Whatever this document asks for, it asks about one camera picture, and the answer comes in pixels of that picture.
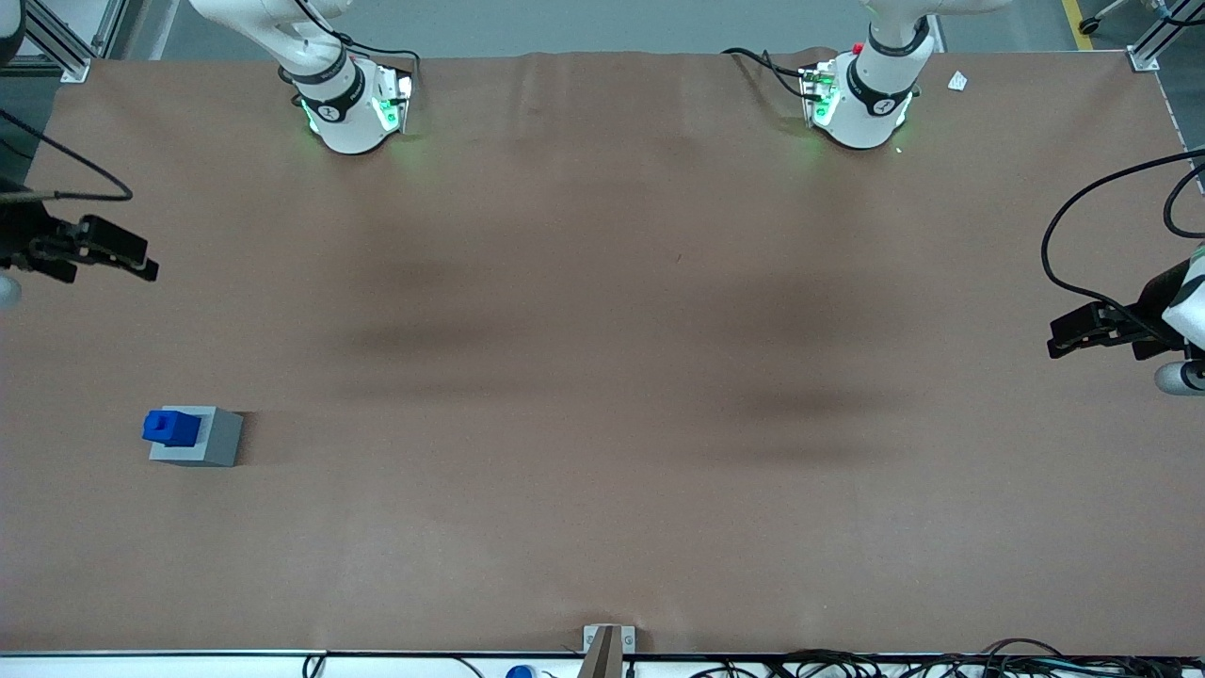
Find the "table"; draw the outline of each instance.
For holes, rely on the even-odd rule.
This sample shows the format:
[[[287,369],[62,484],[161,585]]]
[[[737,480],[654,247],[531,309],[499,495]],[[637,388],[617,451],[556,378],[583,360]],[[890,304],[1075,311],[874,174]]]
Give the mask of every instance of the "table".
[[[424,61],[411,134],[339,157],[274,69],[60,90],[135,199],[54,212],[163,269],[2,319],[0,647],[1199,652],[1200,402],[1044,347],[1084,302],[1050,216],[1180,148],[1123,54],[935,57],[869,152],[748,63],[623,53]],[[1183,169],[1086,200],[1060,272],[1186,257]],[[240,466],[148,462],[163,405],[246,413]]]

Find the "gray box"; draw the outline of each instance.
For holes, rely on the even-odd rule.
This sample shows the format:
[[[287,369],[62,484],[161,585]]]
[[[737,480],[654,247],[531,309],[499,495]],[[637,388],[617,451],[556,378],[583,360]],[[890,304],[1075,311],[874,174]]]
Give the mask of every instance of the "gray box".
[[[196,444],[190,448],[169,448],[163,443],[151,444],[151,461],[176,466],[234,466],[242,435],[242,417],[201,406],[164,406],[160,409],[176,411],[201,418]]]

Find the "wire bundle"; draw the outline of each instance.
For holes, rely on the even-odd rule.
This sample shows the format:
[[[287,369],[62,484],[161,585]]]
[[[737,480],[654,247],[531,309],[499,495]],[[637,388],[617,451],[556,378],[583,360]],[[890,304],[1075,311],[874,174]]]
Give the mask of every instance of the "wire bundle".
[[[1054,269],[1051,266],[1050,243],[1051,243],[1051,237],[1054,235],[1054,229],[1058,228],[1059,222],[1063,220],[1063,216],[1066,214],[1066,212],[1071,208],[1072,205],[1075,205],[1076,202],[1078,202],[1080,199],[1083,197],[1084,195],[1087,195],[1088,193],[1092,193],[1093,190],[1095,190],[1097,188],[1100,188],[1101,185],[1104,185],[1106,183],[1111,183],[1113,181],[1117,181],[1118,178],[1127,177],[1127,176],[1129,176],[1131,173],[1138,173],[1140,171],[1145,171],[1145,170],[1148,170],[1148,169],[1152,169],[1152,167],[1166,165],[1166,164],[1170,164],[1170,163],[1177,163],[1177,161],[1181,161],[1181,160],[1191,160],[1193,158],[1201,158],[1201,157],[1205,157],[1205,148],[1198,148],[1197,151],[1188,151],[1188,152],[1185,152],[1185,153],[1174,153],[1171,155],[1164,155],[1162,158],[1156,158],[1153,160],[1147,160],[1145,163],[1139,163],[1136,165],[1131,165],[1131,166],[1128,166],[1125,169],[1117,170],[1117,171],[1115,171],[1115,172],[1112,172],[1112,173],[1110,173],[1107,176],[1103,176],[1103,177],[1098,178],[1097,181],[1093,181],[1088,185],[1084,185],[1083,188],[1081,188],[1080,190],[1077,190],[1075,195],[1071,195],[1071,197],[1069,197],[1065,202],[1063,202],[1063,206],[1059,207],[1057,212],[1054,212],[1054,218],[1051,219],[1050,225],[1046,226],[1046,234],[1042,235],[1042,248],[1041,248],[1042,270],[1046,271],[1046,277],[1050,278],[1051,282],[1053,282],[1054,284],[1058,284],[1059,287],[1062,287],[1063,289],[1066,289],[1068,291],[1075,291],[1076,294],[1082,294],[1084,296],[1088,296],[1088,297],[1092,297],[1092,299],[1097,299],[1098,301],[1103,301],[1105,303],[1109,303],[1118,313],[1125,316],[1127,319],[1129,319],[1130,322],[1133,322],[1138,326],[1141,326],[1144,330],[1146,330],[1147,332],[1150,332],[1151,336],[1154,336],[1156,338],[1158,338],[1158,341],[1162,342],[1163,344],[1166,344],[1169,347],[1175,347],[1175,346],[1180,344],[1180,342],[1177,341],[1177,338],[1171,337],[1171,336],[1165,336],[1162,331],[1159,331],[1154,326],[1151,326],[1150,323],[1144,322],[1142,318],[1138,317],[1134,312],[1131,312],[1129,308],[1127,308],[1123,303],[1121,303],[1116,299],[1113,299],[1111,296],[1107,296],[1107,295],[1105,295],[1105,294],[1103,294],[1100,291],[1097,291],[1095,289],[1088,289],[1087,287],[1081,287],[1078,284],[1072,284],[1070,282],[1066,282],[1063,278],[1060,278],[1058,275],[1056,275],[1054,273]],[[1188,171],[1188,173],[1186,173],[1183,177],[1181,177],[1181,179],[1176,183],[1176,185],[1168,194],[1166,200],[1164,200],[1164,202],[1163,202],[1163,225],[1166,226],[1168,230],[1170,230],[1171,232],[1174,232],[1174,234],[1176,234],[1176,235],[1178,235],[1181,237],[1205,237],[1205,232],[1193,232],[1193,231],[1189,231],[1189,230],[1183,230],[1182,228],[1180,228],[1178,225],[1176,225],[1176,223],[1175,223],[1175,220],[1172,219],[1172,216],[1171,216],[1171,211],[1172,211],[1172,207],[1176,204],[1176,199],[1183,191],[1185,187],[1187,187],[1189,183],[1192,183],[1193,179],[1195,179],[1203,172],[1205,172],[1205,164],[1203,164],[1199,167],[1191,169]]]
[[[1005,650],[1027,644],[1047,655],[1012,655]],[[1153,661],[1139,656],[1068,656],[1052,645],[1031,638],[1005,638],[992,643],[978,654],[942,654],[915,664],[911,658],[866,655],[835,650],[799,650],[782,656],[781,662],[765,662],[765,677],[724,662],[723,666],[695,673],[690,678],[774,678],[784,673],[783,665],[797,664],[795,678],[1015,678],[1041,676],[1045,678],[1170,678],[1185,668],[1203,668],[1200,660],[1166,659]],[[884,671],[905,666],[903,672]]]
[[[807,94],[805,92],[800,92],[800,90],[795,89],[794,87],[790,86],[789,82],[787,82],[787,78],[783,77],[783,76],[788,76],[788,75],[790,77],[799,77],[799,69],[810,69],[810,67],[813,67],[816,64],[805,64],[803,66],[799,66],[799,69],[787,69],[787,67],[780,66],[778,64],[774,63],[774,59],[770,58],[770,51],[769,49],[763,49],[760,54],[754,54],[753,52],[750,52],[748,49],[746,49],[743,47],[731,47],[731,48],[724,49],[723,52],[721,52],[721,54],[736,54],[736,55],[740,55],[740,57],[748,57],[750,59],[752,59],[753,61],[756,61],[763,69],[769,69],[770,72],[774,73],[774,77],[778,78],[778,82],[782,83],[782,87],[787,92],[790,92],[795,96],[799,96],[800,99],[806,99],[809,101],[819,101],[821,100],[821,98],[817,96],[816,94]]]

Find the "cable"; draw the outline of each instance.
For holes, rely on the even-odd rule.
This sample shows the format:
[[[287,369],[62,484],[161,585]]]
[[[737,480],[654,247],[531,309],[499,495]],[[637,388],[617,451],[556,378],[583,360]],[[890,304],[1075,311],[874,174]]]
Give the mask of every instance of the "cable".
[[[335,40],[339,40],[346,47],[358,47],[358,48],[364,49],[366,52],[375,52],[377,54],[404,54],[404,55],[407,55],[407,57],[410,57],[411,59],[415,60],[415,71],[418,70],[418,64],[419,64],[419,61],[423,60],[423,58],[418,55],[418,52],[415,52],[413,49],[380,49],[377,47],[370,47],[368,45],[364,45],[363,42],[357,42],[355,40],[352,39],[351,35],[347,35],[346,33],[337,31],[337,30],[334,30],[334,29],[329,28],[323,22],[322,17],[318,13],[316,13],[313,10],[310,8],[310,5],[306,2],[306,0],[293,0],[293,2],[295,2],[296,6],[300,7],[302,12],[305,12],[305,16],[308,17],[311,22],[313,22],[313,25],[316,25],[319,29],[322,29],[322,31],[325,33],[327,35],[334,37]]]
[[[771,69],[772,67],[776,71],[781,72],[782,75],[793,75],[795,77],[799,77],[799,71],[793,71],[790,69],[784,69],[782,66],[775,65],[774,61],[770,61],[770,60],[763,60],[763,54],[765,54],[765,53],[766,52],[763,52],[762,54],[754,54],[753,52],[751,52],[751,51],[748,51],[748,49],[746,49],[743,47],[729,47],[728,49],[724,49],[723,52],[721,52],[721,54],[739,54],[741,57],[748,57],[750,59],[753,59],[754,61],[757,61],[758,64],[760,64],[762,67],[766,67],[766,69]]]
[[[1164,344],[1166,344],[1169,347],[1176,347],[1176,346],[1178,346],[1180,344],[1178,341],[1174,341],[1174,338],[1164,336],[1163,332],[1158,331],[1157,329],[1154,329],[1153,326],[1151,326],[1150,324],[1147,324],[1142,318],[1138,317],[1133,311],[1130,311],[1129,308],[1127,308],[1124,305],[1122,305],[1121,302],[1118,302],[1116,299],[1112,299],[1111,296],[1106,296],[1105,294],[1101,294],[1100,291],[1097,291],[1097,290],[1093,290],[1093,289],[1088,289],[1087,287],[1080,287],[1077,284],[1071,284],[1070,282],[1066,282],[1063,278],[1060,278],[1059,276],[1054,275],[1054,269],[1051,267],[1050,243],[1051,243],[1051,236],[1054,235],[1054,229],[1058,228],[1058,224],[1063,219],[1063,216],[1071,208],[1071,206],[1074,206],[1076,202],[1078,202],[1080,199],[1083,197],[1084,195],[1087,195],[1088,193],[1092,193],[1097,188],[1100,188],[1101,185],[1104,185],[1104,184],[1106,184],[1109,182],[1117,181],[1118,178],[1127,177],[1127,176],[1129,176],[1131,173],[1138,173],[1140,171],[1145,171],[1145,170],[1148,170],[1148,169],[1152,169],[1152,167],[1157,167],[1157,166],[1160,166],[1160,165],[1166,165],[1169,163],[1177,163],[1180,160],[1187,160],[1187,159],[1191,159],[1191,158],[1200,158],[1203,155],[1205,155],[1205,149],[1188,151],[1188,152],[1185,152],[1185,153],[1175,153],[1175,154],[1171,154],[1171,155],[1164,155],[1162,158],[1156,158],[1153,160],[1147,160],[1145,163],[1139,163],[1136,165],[1125,167],[1123,170],[1115,171],[1113,173],[1110,173],[1109,176],[1104,176],[1101,178],[1098,178],[1097,181],[1093,181],[1088,185],[1084,185],[1083,188],[1081,188],[1078,191],[1076,191],[1075,195],[1071,195],[1071,197],[1066,202],[1063,202],[1063,206],[1059,207],[1057,212],[1054,212],[1054,218],[1051,219],[1050,225],[1046,226],[1046,234],[1042,235],[1042,270],[1046,271],[1046,277],[1048,277],[1051,282],[1053,282],[1054,284],[1062,287],[1063,289],[1066,289],[1068,291],[1074,291],[1076,294],[1081,294],[1081,295],[1088,296],[1089,299],[1097,299],[1098,301],[1101,301],[1104,303],[1107,303],[1107,305],[1112,306],[1113,309],[1116,309],[1121,314],[1125,316],[1125,318],[1129,319],[1130,322],[1133,322],[1134,324],[1141,326],[1144,330],[1146,330],[1148,334],[1151,334],[1151,336],[1154,336],[1156,338],[1158,338],[1159,342],[1162,342],[1162,343],[1164,343]],[[1169,228],[1174,228],[1174,225],[1169,224]],[[1010,641],[1009,644],[1011,644],[1011,642],[1027,642],[1024,638],[1016,638],[1016,639],[1010,638],[1009,641]]]
[[[19,126],[22,130],[25,131],[25,134],[33,135],[36,138],[39,138],[41,141],[45,141],[46,143],[49,143],[54,148],[58,148],[61,153],[71,157],[72,159],[75,159],[76,161],[81,163],[86,167],[93,170],[94,172],[99,173],[100,176],[104,176],[105,178],[107,178],[108,181],[111,181],[113,183],[113,185],[117,185],[122,190],[120,195],[110,195],[110,194],[104,194],[104,193],[78,193],[78,191],[74,191],[74,190],[53,190],[53,191],[49,191],[49,196],[47,199],[52,199],[52,200],[102,200],[102,201],[108,201],[108,202],[122,202],[122,201],[129,200],[130,197],[134,196],[134,191],[130,190],[130,187],[127,185],[122,179],[119,179],[116,176],[113,176],[105,167],[98,165],[96,163],[89,160],[88,158],[84,158],[80,153],[76,153],[71,148],[67,148],[66,146],[59,143],[58,141],[51,138],[49,136],[46,136],[41,131],[37,131],[33,126],[25,124],[20,118],[18,118],[17,116],[13,116],[12,113],[10,113],[8,111],[6,111],[4,108],[0,108],[0,117],[2,117],[4,119],[11,122],[12,124]]]
[[[690,678],[711,678],[711,674],[717,672],[727,674],[730,678],[735,678],[735,676],[743,676],[745,678],[762,678],[762,676],[758,676],[757,673],[753,673],[747,668],[741,668],[740,666],[736,666],[730,661],[725,662],[723,666],[719,666],[717,668],[709,668],[706,671],[700,671],[694,676],[692,676]]]
[[[469,664],[469,661],[465,660],[463,656],[454,656],[452,659],[454,659],[454,660],[459,661],[460,664],[468,666],[469,671],[472,671],[474,673],[477,674],[477,678],[486,678],[486,674],[482,673],[480,668],[477,668],[476,666]]]
[[[301,678],[318,678],[327,666],[327,655],[310,655],[301,662]]]
[[[1180,20],[1180,19],[1174,19],[1171,17],[1164,17],[1160,20],[1163,23],[1165,23],[1165,24],[1174,25],[1176,28],[1193,28],[1193,26],[1198,26],[1198,25],[1205,25],[1205,19],[1191,19],[1191,20],[1183,22],[1183,20]]]
[[[0,138],[0,146],[4,146],[5,148],[7,148],[13,155],[20,155],[22,158],[25,158],[27,160],[33,160],[34,159],[33,155],[30,155],[29,153],[25,153],[24,151],[18,149],[16,146],[13,146],[12,143],[8,143],[4,138]]]
[[[1180,193],[1185,189],[1186,185],[1192,183],[1193,179],[1195,179],[1201,173],[1205,173],[1205,163],[1201,163],[1199,167],[1193,169],[1183,177],[1181,177],[1180,181],[1176,182],[1176,187],[1172,188],[1171,193],[1168,194],[1168,199],[1163,202],[1163,225],[1166,225],[1168,230],[1175,232],[1181,237],[1193,237],[1193,238],[1205,237],[1205,232],[1193,232],[1192,230],[1182,230],[1180,226],[1176,225],[1176,222],[1171,220],[1171,207],[1176,204],[1176,197],[1180,196]]]
[[[752,59],[753,61],[756,61],[759,66],[762,66],[764,69],[769,69],[770,72],[774,73],[774,77],[776,77],[778,79],[778,82],[782,84],[783,89],[786,89],[787,92],[790,92],[792,94],[794,94],[795,96],[799,96],[800,99],[806,99],[807,101],[819,101],[821,100],[821,96],[817,95],[817,94],[807,94],[806,92],[800,92],[800,90],[795,89],[794,87],[792,87],[790,83],[787,82],[787,79],[784,77],[782,77],[782,76],[783,75],[789,75],[789,76],[793,76],[793,77],[799,77],[799,71],[798,70],[793,71],[790,69],[784,69],[784,67],[780,66],[778,64],[775,64],[774,59],[770,58],[770,51],[769,49],[763,51],[760,57],[757,55],[757,54],[754,54],[753,52],[750,52],[748,49],[745,49],[743,47],[731,47],[731,48],[724,49],[721,53],[722,54],[734,54],[734,55],[740,55],[740,57],[748,57],[750,59]],[[815,66],[815,65],[816,64],[807,64],[807,65],[804,65],[804,66],[800,66],[800,67],[809,67],[809,66]]]

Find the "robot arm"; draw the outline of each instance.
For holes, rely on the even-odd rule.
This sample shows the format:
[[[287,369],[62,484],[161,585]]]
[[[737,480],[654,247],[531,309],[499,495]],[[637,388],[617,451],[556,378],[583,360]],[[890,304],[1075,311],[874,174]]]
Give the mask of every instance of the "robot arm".
[[[870,35],[880,45],[905,47],[928,14],[981,14],[1012,0],[858,0],[870,12]]]
[[[1156,371],[1154,383],[1171,396],[1205,396],[1205,244],[1191,259],[1157,275],[1128,313],[1101,301],[1051,323],[1047,349],[1060,359],[1078,349],[1129,344],[1140,361],[1183,353],[1185,360]]]
[[[246,35],[280,61],[301,93],[310,129],[333,151],[364,153],[389,134],[401,131],[410,106],[410,73],[399,75],[369,58],[349,54],[323,18],[343,13],[352,0],[192,4],[205,18]]]
[[[337,17],[351,4],[310,0],[318,17]],[[343,45],[293,0],[193,0],[193,7],[211,22],[249,37],[293,75],[321,73],[339,63],[343,52]]]
[[[880,146],[904,124],[916,77],[935,45],[927,14],[991,12],[1012,0],[858,1],[871,17],[865,48],[801,75],[809,124],[851,148]]]

